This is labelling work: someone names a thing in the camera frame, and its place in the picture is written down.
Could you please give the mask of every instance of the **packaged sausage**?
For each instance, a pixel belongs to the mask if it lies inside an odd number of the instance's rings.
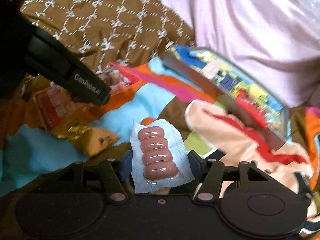
[[[147,126],[133,122],[130,142],[135,193],[178,187],[195,179],[182,137],[168,121]]]

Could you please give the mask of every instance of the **bed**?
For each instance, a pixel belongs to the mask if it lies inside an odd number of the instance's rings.
[[[158,0],[29,0],[21,11],[94,72],[99,71],[99,66],[116,61],[135,67],[132,71],[142,81],[133,89],[112,96],[106,106],[95,106],[85,114],[91,126],[104,127],[120,138],[113,147],[90,159],[68,141],[40,129],[32,94],[49,86],[48,81],[39,77],[25,88],[22,98],[8,103],[0,123],[0,196],[7,194],[0,199],[0,210],[5,210],[0,214],[2,238],[20,234],[18,225],[8,226],[13,223],[17,201],[9,192],[23,194],[50,173],[75,161],[96,165],[108,158],[118,159],[131,148],[132,119],[145,125],[166,119],[181,133],[186,150],[203,156],[219,148],[225,155],[216,159],[226,165],[254,163],[303,198],[308,206],[308,221],[301,235],[315,237],[313,233],[320,230],[318,108],[292,108],[287,143],[277,152],[261,152],[255,139],[245,135],[246,128],[215,98],[163,65],[161,57],[167,43],[190,46],[195,37],[183,18]],[[237,144],[243,147],[236,150]],[[232,182],[224,184],[221,196],[232,187]]]

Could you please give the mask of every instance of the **colorful box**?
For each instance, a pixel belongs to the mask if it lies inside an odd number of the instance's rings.
[[[219,53],[209,48],[172,46],[165,52],[164,65],[215,97],[274,150],[286,142],[288,107]]]

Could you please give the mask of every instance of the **bedsheet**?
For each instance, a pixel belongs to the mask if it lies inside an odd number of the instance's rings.
[[[5,136],[6,143],[0,158],[1,196],[18,188],[18,192],[25,192],[45,179],[46,174],[74,161],[94,165],[108,158],[118,159],[131,147],[132,120],[149,124],[155,119],[166,119],[179,130],[187,150],[195,150],[204,156],[214,154],[219,148],[224,154],[215,156],[217,160],[233,166],[239,161],[252,162],[289,187],[309,207],[303,232],[320,229],[320,218],[316,215],[319,212],[318,203],[312,191],[317,184],[319,169],[315,141],[320,133],[318,108],[292,109],[292,140],[274,152],[254,131],[248,130],[228,114],[214,98],[166,69],[158,57],[132,71],[142,78],[138,87],[112,96],[106,106],[94,107],[84,116],[92,126],[105,127],[120,137],[113,147],[91,159],[68,141],[40,130],[32,100],[23,103],[17,99],[12,102],[1,129],[3,132],[6,124],[10,130],[10,135]],[[234,187],[234,183],[225,182],[221,197]],[[1,200],[0,209],[5,205]],[[0,217],[0,234],[14,233],[5,226],[10,215],[12,210],[10,213],[9,208]]]

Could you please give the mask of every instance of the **pink cloth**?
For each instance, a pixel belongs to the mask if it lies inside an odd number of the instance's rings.
[[[320,0],[162,2],[194,28],[198,46],[228,57],[288,106],[320,93]],[[319,95],[310,102],[320,107]]]

